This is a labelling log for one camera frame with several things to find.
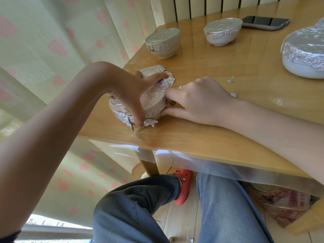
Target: red crocs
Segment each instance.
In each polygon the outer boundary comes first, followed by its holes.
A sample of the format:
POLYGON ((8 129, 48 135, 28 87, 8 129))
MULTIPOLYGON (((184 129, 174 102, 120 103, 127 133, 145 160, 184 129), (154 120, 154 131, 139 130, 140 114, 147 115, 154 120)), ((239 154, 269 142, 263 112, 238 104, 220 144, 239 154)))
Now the red crocs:
POLYGON ((174 172, 174 174, 177 175, 182 181, 182 189, 180 195, 174 202, 177 205, 182 205, 184 202, 186 202, 189 196, 193 172, 192 170, 179 169, 178 171, 174 172))

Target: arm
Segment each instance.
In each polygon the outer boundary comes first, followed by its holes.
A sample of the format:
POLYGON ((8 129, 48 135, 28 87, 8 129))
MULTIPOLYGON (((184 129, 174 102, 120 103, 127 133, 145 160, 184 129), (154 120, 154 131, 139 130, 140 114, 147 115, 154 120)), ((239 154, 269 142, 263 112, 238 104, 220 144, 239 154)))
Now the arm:
POLYGON ((166 96, 183 108, 163 114, 217 125, 244 135, 286 158, 324 184, 324 126, 232 97, 211 78, 197 79, 166 96))
POLYGON ((107 62, 82 69, 63 92, 0 145, 0 238, 19 231, 104 93, 118 98, 144 124, 140 95, 156 81, 107 62))

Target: wooden floor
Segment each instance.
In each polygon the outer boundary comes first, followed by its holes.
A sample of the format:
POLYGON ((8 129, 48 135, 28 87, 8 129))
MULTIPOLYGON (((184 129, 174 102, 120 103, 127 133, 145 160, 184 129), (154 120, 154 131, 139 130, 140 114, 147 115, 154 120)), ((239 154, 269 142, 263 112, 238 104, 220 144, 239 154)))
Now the wooden floor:
MULTIPOLYGON (((173 173, 175 170, 174 167, 159 167, 160 174, 173 173)), ((258 206, 258 209, 275 243, 324 242, 324 228, 293 236, 282 229, 261 207, 258 206)), ((171 202, 160 207, 153 217, 168 238, 175 238, 174 242, 188 243, 187 237, 189 236, 197 243, 201 224, 201 206, 196 192, 196 179, 192 180, 188 200, 182 206, 171 202)))

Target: blue jeans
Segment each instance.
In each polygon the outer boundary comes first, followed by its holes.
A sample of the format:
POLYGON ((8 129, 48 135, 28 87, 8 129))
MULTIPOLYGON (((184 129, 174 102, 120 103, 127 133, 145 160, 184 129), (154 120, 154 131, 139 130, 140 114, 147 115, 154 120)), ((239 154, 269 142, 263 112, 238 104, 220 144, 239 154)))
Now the blue jeans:
MULTIPOLYGON (((179 193, 175 175, 148 177, 107 193, 94 211, 94 242, 169 242, 152 215, 179 193)), ((200 243, 273 243, 238 181, 198 173, 197 193, 202 208, 200 243)))

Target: wooden table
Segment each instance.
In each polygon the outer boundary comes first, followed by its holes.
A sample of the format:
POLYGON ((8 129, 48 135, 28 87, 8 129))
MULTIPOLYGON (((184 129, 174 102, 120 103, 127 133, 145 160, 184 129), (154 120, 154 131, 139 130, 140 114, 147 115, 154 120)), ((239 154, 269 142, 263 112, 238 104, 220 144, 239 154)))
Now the wooden table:
MULTIPOLYGON (((170 23, 159 29, 180 29, 181 45, 176 54, 160 60, 143 45, 124 69, 134 72, 152 65, 164 65, 174 74, 174 87, 210 76, 240 99, 324 124, 323 81, 289 73, 282 65, 280 52, 282 41, 289 33, 317 23, 324 16, 323 10, 324 0, 286 0, 170 23), (210 21, 248 15, 290 18, 291 22, 274 32, 242 28, 237 39, 223 47, 214 47, 206 41, 203 28, 210 21), (232 76, 234 83, 227 83, 232 76)), ((166 116, 154 128, 136 129, 132 133, 126 124, 115 118, 106 96, 95 106, 80 136, 110 143, 130 143, 144 150, 179 151, 200 159, 310 177, 262 145, 220 127, 166 116)), ((321 211, 324 203, 320 200, 316 205, 321 211)), ((317 218, 306 213, 303 221, 309 218, 308 224, 312 226, 324 224, 324 212, 318 216, 319 211, 315 212, 317 218)), ((290 225, 291 232, 310 228, 300 221, 290 225)))

